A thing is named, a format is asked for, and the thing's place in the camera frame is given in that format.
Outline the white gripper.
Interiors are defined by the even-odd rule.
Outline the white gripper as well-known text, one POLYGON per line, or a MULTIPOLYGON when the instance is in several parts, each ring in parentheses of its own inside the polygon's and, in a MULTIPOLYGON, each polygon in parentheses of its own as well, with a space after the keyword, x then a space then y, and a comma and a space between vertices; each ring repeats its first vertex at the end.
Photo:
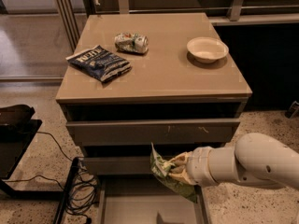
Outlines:
POLYGON ((200 187, 217 186, 208 167, 208 156, 212 147, 198 147, 192 152, 183 152, 170 160, 179 166, 171 169, 169 176, 179 182, 200 187))

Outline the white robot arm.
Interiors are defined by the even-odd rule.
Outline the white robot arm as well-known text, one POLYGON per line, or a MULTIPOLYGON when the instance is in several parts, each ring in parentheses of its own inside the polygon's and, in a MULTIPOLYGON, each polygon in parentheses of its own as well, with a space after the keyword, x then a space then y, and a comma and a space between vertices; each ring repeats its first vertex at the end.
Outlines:
POLYGON ((232 147, 198 147, 170 161, 169 176, 187 185, 299 190, 299 154, 262 133, 247 133, 232 147))

